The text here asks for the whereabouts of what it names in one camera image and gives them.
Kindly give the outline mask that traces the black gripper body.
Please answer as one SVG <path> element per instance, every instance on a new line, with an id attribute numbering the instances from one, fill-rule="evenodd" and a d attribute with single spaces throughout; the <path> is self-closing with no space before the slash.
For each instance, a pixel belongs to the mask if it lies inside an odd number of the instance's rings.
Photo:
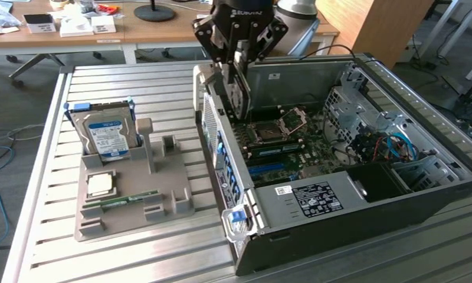
<path id="1" fill-rule="evenodd" d="M 233 23 L 241 27 L 252 22 L 266 26 L 273 21 L 273 1 L 213 1 L 210 17 L 220 31 L 230 30 Z"/>

